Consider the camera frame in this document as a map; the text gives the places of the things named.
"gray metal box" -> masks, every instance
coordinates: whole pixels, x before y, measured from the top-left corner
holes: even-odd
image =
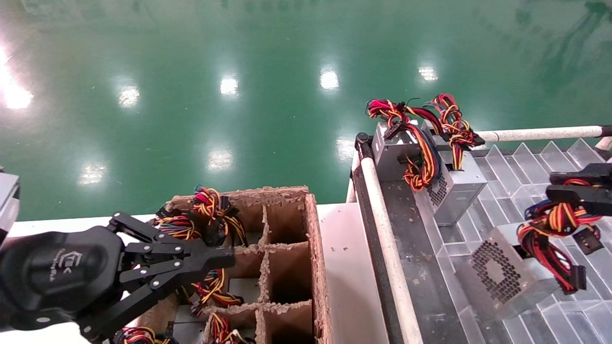
[[[513,318],[559,288],[550,271],[535,258],[523,260],[514,249],[519,225],[498,226],[457,267],[455,276],[480,320]]]
[[[372,141],[376,174],[381,182],[402,180],[406,165],[400,161],[420,154],[419,144],[412,134],[400,132],[391,140],[385,140],[383,136],[388,129],[387,122],[378,122]]]
[[[439,152],[442,158],[442,175],[427,186],[427,195],[433,206],[438,226],[452,226],[459,221],[487,184],[480,167],[469,152],[463,153],[463,171],[449,171],[452,152]]]

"cardboard compartment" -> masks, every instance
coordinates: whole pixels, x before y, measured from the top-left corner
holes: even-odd
[[[240,296],[245,304],[259,301],[261,295],[259,280],[264,253],[255,247],[236,247],[236,265],[227,270],[228,281],[225,290]]]
[[[304,200],[293,203],[278,203],[266,208],[270,226],[270,244],[294,244],[308,240],[304,225]]]
[[[260,243],[264,231],[264,207],[261,204],[252,206],[235,205],[240,212],[238,218],[244,225],[244,230],[247,235],[247,243],[249,245],[262,244]]]
[[[314,344],[311,301],[276,305],[263,311],[262,344]]]
[[[255,331],[257,328],[257,321],[255,319],[255,309],[254,308],[230,308],[227,310],[215,310],[214,314],[216,314],[219,318],[225,318],[229,322],[229,329],[231,331],[238,330],[240,335],[243,338],[252,338],[260,341],[255,338]],[[212,322],[214,319],[213,313],[210,313],[208,317],[208,322],[206,323],[206,328],[204,330],[204,343],[214,343],[215,338],[212,333]]]
[[[256,334],[257,344],[331,344],[314,195],[307,187],[264,187],[224,195],[240,210],[249,243],[235,248],[236,265],[226,270],[225,290],[243,297],[245,304],[229,308],[208,305],[201,318],[195,319],[189,306],[181,306],[184,309],[176,316],[176,302],[170,299],[143,315],[140,324],[163,332],[167,321],[176,316],[177,321],[183,321],[174,327],[175,337],[184,340],[181,344],[209,344],[211,314],[216,313],[227,317],[230,327],[243,336]],[[166,209],[189,210],[192,203],[193,196],[175,196]]]
[[[312,298],[312,268],[308,242],[270,246],[270,302],[293,304]]]

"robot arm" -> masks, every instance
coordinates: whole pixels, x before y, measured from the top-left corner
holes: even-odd
[[[10,198],[18,207],[14,177],[11,190],[17,192]],[[3,239],[16,218],[14,206],[8,200],[0,208]],[[126,246],[117,233],[140,242]],[[0,250],[0,332],[73,321],[90,342],[113,343],[117,331],[181,285],[234,263],[232,249],[182,241],[121,212],[107,226],[6,241]],[[125,291],[129,296],[122,299]]]

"transparent plastic tray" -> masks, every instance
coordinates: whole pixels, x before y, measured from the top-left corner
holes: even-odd
[[[482,238],[495,226],[521,220],[524,210],[542,201],[550,171],[576,171],[589,163],[603,161],[586,142],[578,140],[567,152],[550,142],[540,154],[521,144],[508,159],[493,146],[477,163],[487,177],[488,185],[478,200],[452,230],[452,242],[442,238],[436,228],[429,229],[444,280],[470,344],[607,344],[612,343],[612,222],[602,219],[598,225],[605,249],[584,255],[573,238],[555,239],[554,243],[568,253],[576,264],[586,266],[586,291],[566,296],[560,291],[547,297],[528,312],[500,321],[507,332],[489,338],[495,323],[482,324],[469,305],[454,273],[480,245]]]

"cardboard divider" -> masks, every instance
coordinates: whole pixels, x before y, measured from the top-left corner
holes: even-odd
[[[312,302],[291,305],[272,305],[263,311],[265,341],[258,344],[314,344]]]
[[[329,309],[329,290],[327,289],[323,243],[319,232],[319,215],[316,211],[315,196],[311,193],[306,195],[304,204],[312,272],[312,308],[315,318],[315,334],[318,343],[330,343],[332,340],[330,336],[332,333],[332,315]]]
[[[270,245],[270,302],[293,304],[312,298],[308,242]]]
[[[308,240],[303,199],[266,207],[270,244],[294,244]]]
[[[255,339],[255,332],[257,328],[257,320],[255,317],[255,308],[229,308],[229,309],[217,309],[215,313],[219,318],[227,319],[229,323],[230,331],[238,330],[243,338]],[[204,343],[213,343],[215,338],[212,333],[212,322],[214,315],[209,314],[208,322],[204,331]]]

